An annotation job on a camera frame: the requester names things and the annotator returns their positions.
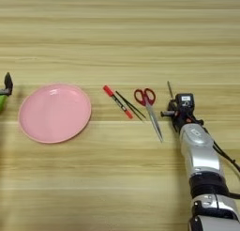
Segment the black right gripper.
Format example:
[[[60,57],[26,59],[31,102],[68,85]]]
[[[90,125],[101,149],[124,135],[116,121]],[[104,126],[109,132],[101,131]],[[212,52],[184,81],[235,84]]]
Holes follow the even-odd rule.
[[[180,132],[186,124],[199,124],[203,125],[202,119],[197,119],[193,112],[195,103],[191,101],[171,100],[168,105],[169,111],[162,111],[162,117],[172,117],[172,125],[176,132]]]

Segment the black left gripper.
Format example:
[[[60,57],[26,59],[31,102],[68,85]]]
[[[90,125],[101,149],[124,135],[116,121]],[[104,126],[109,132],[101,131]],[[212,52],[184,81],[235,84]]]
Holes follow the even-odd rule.
[[[10,76],[10,73],[8,72],[5,76],[5,89],[0,89],[0,96],[6,95],[10,96],[12,94],[13,89],[13,83]]]

